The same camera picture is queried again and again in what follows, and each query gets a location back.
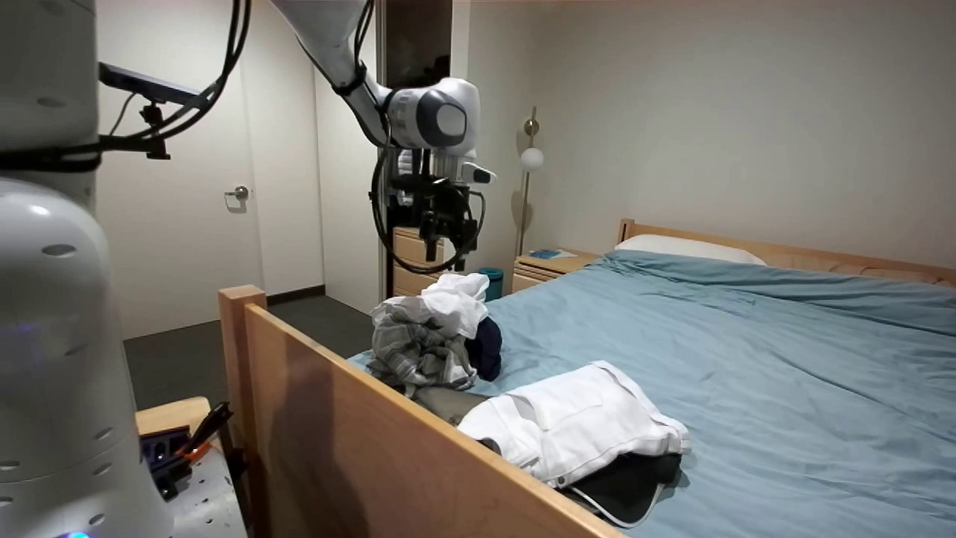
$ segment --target floor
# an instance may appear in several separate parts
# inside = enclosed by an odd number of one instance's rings
[[[329,296],[284,299],[268,311],[341,356],[371,344],[371,318]],[[132,339],[124,360],[141,409],[195,396],[212,405],[226,397],[218,323]]]

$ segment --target gray cloth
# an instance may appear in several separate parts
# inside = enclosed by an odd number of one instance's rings
[[[368,372],[392,386],[453,386],[474,384],[466,339],[420,308],[420,299],[387,299],[372,314]]]

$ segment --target folded clothes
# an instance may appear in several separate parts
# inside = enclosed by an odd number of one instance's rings
[[[592,363],[477,405],[456,426],[549,487],[568,487],[617,454],[684,454],[689,433],[617,368]]]

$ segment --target lamp shade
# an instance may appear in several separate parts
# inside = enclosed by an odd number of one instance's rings
[[[529,149],[520,152],[520,164],[526,172],[537,172],[537,167],[544,167],[544,152],[537,148],[529,148]]]

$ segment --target white cloth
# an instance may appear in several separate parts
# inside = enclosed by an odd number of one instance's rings
[[[549,487],[572,486],[625,451],[689,451],[687,427],[656,412],[652,397],[607,363],[489,397],[456,427],[471,439],[493,439],[504,462]]]
[[[445,272],[435,285],[420,291],[420,308],[429,321],[441,323],[447,332],[474,339],[477,323],[487,318],[483,306],[487,275],[456,275]]]

